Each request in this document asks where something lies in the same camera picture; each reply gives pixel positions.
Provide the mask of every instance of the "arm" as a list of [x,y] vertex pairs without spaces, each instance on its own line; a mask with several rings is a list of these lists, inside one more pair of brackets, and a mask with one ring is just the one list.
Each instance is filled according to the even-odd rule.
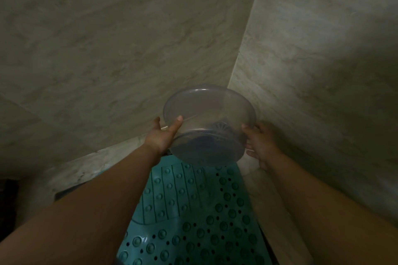
[[398,264],[398,230],[302,169],[271,131],[243,126],[247,154],[259,159],[293,216],[315,264]]
[[0,243],[0,263],[113,264],[150,170],[182,125],[161,131],[112,168],[55,202]]

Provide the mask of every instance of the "forearm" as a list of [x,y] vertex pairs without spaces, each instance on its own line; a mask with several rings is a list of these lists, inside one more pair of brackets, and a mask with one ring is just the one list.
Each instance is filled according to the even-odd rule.
[[112,264],[159,158],[142,146],[54,203],[0,244],[1,263]]
[[398,264],[398,232],[391,224],[283,154],[268,164],[316,264]]

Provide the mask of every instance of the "transparent container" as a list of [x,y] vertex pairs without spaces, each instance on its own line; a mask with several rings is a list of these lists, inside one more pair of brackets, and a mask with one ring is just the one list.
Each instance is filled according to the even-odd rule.
[[245,152],[244,123],[253,127],[256,113],[239,93],[221,86],[200,85],[178,91],[163,107],[170,126],[184,117],[170,148],[183,162],[200,166],[222,166],[238,161]]

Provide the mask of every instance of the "hand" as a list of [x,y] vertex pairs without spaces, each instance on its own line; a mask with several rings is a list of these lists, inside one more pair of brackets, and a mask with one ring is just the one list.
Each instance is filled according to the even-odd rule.
[[160,129],[160,117],[153,120],[153,128],[145,137],[144,145],[151,147],[159,156],[162,156],[172,145],[174,136],[182,126],[182,116],[177,117],[167,130]]
[[266,162],[282,152],[276,146],[272,131],[263,123],[256,123],[258,130],[242,125],[242,131],[249,138],[246,154],[259,160],[260,167],[266,170]]

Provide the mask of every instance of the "bathroom wall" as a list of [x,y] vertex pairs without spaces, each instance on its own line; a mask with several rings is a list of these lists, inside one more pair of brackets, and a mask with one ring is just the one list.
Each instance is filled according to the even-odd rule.
[[255,0],[229,87],[306,169],[398,222],[398,0]]
[[167,97],[226,86],[253,0],[2,0],[0,175],[142,134]]

